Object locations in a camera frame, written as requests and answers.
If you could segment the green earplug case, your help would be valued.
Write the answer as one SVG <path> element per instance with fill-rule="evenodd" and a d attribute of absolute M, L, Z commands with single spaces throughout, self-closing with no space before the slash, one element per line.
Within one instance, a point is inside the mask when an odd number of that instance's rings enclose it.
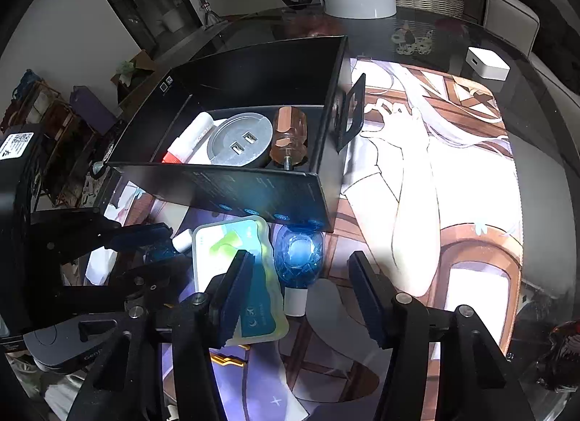
<path fill-rule="evenodd" d="M 287 334 L 264 219 L 249 216 L 197 227 L 192 248 L 194 288 L 213 295 L 210 323 L 220 346 L 274 342 Z"/>

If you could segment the blue bottle white cap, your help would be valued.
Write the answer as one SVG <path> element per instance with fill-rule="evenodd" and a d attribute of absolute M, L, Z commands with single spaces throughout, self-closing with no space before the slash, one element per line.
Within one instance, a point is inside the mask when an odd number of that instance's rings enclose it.
<path fill-rule="evenodd" d="M 186 229 L 177 234 L 174 238 L 167 238 L 149 246 L 144 255 L 144 263 L 152 264 L 177 255 L 191 255 L 193 243 L 193 231 Z"/>
<path fill-rule="evenodd" d="M 303 317 L 308 290 L 323 270 L 323 233 L 283 226 L 274 241 L 274 267 L 283 288 L 284 313 Z"/>

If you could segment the white glue tube red cap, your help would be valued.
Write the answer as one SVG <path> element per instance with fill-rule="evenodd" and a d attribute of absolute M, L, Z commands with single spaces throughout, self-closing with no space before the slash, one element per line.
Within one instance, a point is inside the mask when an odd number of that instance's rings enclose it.
<path fill-rule="evenodd" d="M 163 156 L 166 164 L 187 164 L 214 127 L 213 117 L 202 112 L 175 138 Z"/>

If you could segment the round white socket adapter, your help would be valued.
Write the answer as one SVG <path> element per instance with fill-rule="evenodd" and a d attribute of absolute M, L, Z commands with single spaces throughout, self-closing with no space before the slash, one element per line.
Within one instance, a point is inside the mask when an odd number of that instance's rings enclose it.
<path fill-rule="evenodd" d="M 268 161 L 271 121 L 259 113 L 234 115 L 217 126 L 207 144 L 211 165 L 259 168 Z"/>

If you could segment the screwdriver with clear handle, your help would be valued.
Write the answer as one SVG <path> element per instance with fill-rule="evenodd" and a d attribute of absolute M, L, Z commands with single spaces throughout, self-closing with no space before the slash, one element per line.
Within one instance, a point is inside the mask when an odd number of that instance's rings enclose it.
<path fill-rule="evenodd" d="M 269 157 L 285 171 L 291 171 L 307 157 L 307 138 L 306 114 L 293 106 L 280 107 L 274 118 Z"/>

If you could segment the shoe rack with shoes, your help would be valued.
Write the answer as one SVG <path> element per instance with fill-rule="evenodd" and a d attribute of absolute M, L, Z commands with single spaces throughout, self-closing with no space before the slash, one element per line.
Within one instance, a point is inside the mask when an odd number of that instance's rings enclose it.
<path fill-rule="evenodd" d="M 1 121 L 1 132 L 13 126 L 37 126 L 40 137 L 39 184 L 36 191 L 59 207 L 80 203 L 88 158 L 100 134 L 32 70 L 14 88 Z"/>

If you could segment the anime printed desk mat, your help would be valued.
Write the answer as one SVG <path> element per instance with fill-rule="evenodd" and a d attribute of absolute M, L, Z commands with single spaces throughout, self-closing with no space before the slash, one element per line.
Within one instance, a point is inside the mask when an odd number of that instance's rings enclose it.
<path fill-rule="evenodd" d="M 182 420 L 513 420 L 532 413 L 506 359 L 523 263 L 513 148 L 483 83 L 350 59 L 365 80 L 323 270 L 303 317 L 274 342 L 214 347 L 213 295 L 192 280 L 172 306 L 157 385 Z M 193 209 L 186 229 L 249 216 Z M 284 225 L 265 220 L 273 249 Z M 370 338 L 348 273 L 365 253 L 384 306 Z M 244 368 L 210 360 L 217 352 Z"/>

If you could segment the purple yoga mat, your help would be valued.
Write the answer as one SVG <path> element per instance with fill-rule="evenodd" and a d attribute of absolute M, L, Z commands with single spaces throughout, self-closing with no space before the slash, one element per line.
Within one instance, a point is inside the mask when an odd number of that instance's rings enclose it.
<path fill-rule="evenodd" d="M 74 86 L 69 103 L 71 108 L 102 136 L 116 124 L 116 117 L 87 86 Z"/>

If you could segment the black cardboard box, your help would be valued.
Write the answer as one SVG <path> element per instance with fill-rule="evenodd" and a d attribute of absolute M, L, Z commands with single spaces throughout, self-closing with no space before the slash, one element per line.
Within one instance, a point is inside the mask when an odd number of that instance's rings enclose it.
<path fill-rule="evenodd" d="M 164 201 L 329 232 L 364 100 L 343 36 L 238 48 L 170 70 L 109 163 Z"/>

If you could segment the brown cardboard box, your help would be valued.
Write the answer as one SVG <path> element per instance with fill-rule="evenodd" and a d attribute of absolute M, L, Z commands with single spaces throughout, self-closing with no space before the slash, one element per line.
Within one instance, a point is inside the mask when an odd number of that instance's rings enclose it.
<path fill-rule="evenodd" d="M 115 75 L 111 78 L 111 83 L 116 87 L 118 103 L 127 98 L 155 71 L 155 62 L 150 59 L 145 50 L 141 50 L 129 61 L 121 62 L 116 68 Z"/>

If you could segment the white waste bin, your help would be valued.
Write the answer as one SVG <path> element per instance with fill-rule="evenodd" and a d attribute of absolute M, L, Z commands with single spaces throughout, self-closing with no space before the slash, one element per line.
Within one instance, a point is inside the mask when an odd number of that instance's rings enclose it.
<path fill-rule="evenodd" d="M 178 8 L 173 8 L 166 12 L 161 17 L 160 22 L 171 33 L 178 32 L 179 29 L 186 25 Z"/>

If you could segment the white charger cube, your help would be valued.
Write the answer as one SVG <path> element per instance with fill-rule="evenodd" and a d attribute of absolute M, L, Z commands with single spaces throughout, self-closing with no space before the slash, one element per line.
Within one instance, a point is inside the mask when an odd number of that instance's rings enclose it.
<path fill-rule="evenodd" d="M 483 79 L 504 82 L 510 71 L 510 66 L 497 53 L 485 48 L 470 46 L 466 62 Z"/>

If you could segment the beige sofa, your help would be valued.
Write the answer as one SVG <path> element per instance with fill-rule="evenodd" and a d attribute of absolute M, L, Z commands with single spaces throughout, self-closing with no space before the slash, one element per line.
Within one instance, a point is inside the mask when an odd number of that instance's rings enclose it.
<path fill-rule="evenodd" d="M 579 95 L 537 56 L 539 16 L 518 0 L 486 0 L 484 28 L 527 56 L 551 94 L 576 147 L 579 147 Z"/>

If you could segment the black jacket on sofa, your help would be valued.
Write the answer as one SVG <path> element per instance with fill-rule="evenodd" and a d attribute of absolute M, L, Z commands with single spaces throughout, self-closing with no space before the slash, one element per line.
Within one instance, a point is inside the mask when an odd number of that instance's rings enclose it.
<path fill-rule="evenodd" d="M 540 19 L 536 53 L 547 66 L 579 72 L 579 34 L 568 25 L 551 0 L 518 0 Z"/>

